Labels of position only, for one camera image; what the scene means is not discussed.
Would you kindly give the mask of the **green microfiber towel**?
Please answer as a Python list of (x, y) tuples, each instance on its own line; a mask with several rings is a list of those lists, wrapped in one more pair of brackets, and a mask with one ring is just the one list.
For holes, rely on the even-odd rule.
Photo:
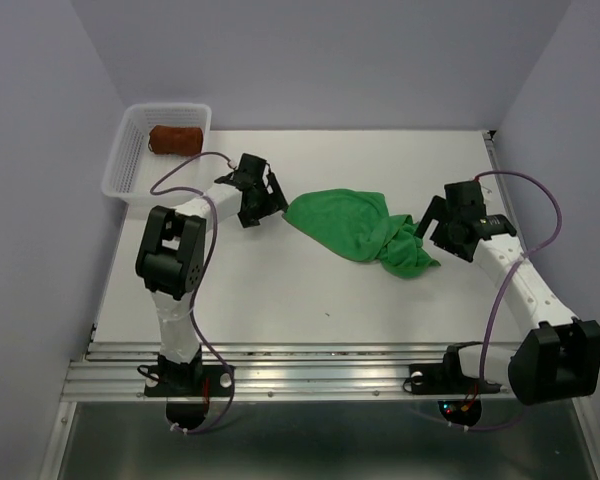
[(416, 236), (410, 214), (389, 212), (379, 192), (331, 189), (298, 196), (283, 214), (285, 221), (349, 261), (381, 265), (401, 279), (414, 279), (440, 262)]

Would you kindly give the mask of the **brown microfiber towel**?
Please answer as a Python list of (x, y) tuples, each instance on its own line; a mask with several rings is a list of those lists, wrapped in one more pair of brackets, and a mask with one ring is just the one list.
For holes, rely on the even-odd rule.
[(148, 147), (156, 155), (192, 157), (202, 151), (203, 140), (199, 127), (156, 125), (149, 132)]

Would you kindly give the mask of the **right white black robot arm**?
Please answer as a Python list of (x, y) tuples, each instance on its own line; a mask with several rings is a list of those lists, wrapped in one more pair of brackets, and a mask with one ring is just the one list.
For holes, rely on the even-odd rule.
[(447, 347), (439, 363), (412, 364), (404, 388), (415, 395), (471, 396), (507, 388), (525, 406), (596, 390), (600, 325), (562, 303), (502, 214), (487, 212), (478, 180), (447, 184), (431, 200), (417, 236), (479, 266), (497, 287), (482, 340)]

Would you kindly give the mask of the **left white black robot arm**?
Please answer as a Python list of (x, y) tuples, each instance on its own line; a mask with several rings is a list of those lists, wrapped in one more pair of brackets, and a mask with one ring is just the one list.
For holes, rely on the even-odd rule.
[(237, 217), (243, 228), (256, 227), (288, 208), (269, 162), (251, 154), (243, 154), (238, 163), (228, 161), (230, 172), (205, 191), (163, 186), (191, 162), (186, 160), (151, 187), (153, 196), (182, 192), (192, 198), (175, 207), (151, 208), (135, 261), (136, 275), (151, 293), (159, 321), (157, 364), (139, 368), (152, 393), (165, 388), (190, 394), (204, 385), (207, 370), (192, 302), (214, 252), (219, 224)]

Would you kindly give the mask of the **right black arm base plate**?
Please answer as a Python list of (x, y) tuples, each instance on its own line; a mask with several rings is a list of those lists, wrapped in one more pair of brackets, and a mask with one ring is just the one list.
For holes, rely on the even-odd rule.
[(416, 363), (409, 366), (403, 390), (414, 395), (496, 394), (499, 384), (491, 384), (464, 375), (458, 368), (443, 363)]

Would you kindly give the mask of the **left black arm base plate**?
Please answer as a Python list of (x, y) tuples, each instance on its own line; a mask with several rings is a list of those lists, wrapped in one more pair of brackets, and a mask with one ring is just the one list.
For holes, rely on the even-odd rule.
[(232, 376), (222, 365), (141, 364), (137, 372), (145, 381), (144, 395), (149, 398), (229, 398), (233, 391)]

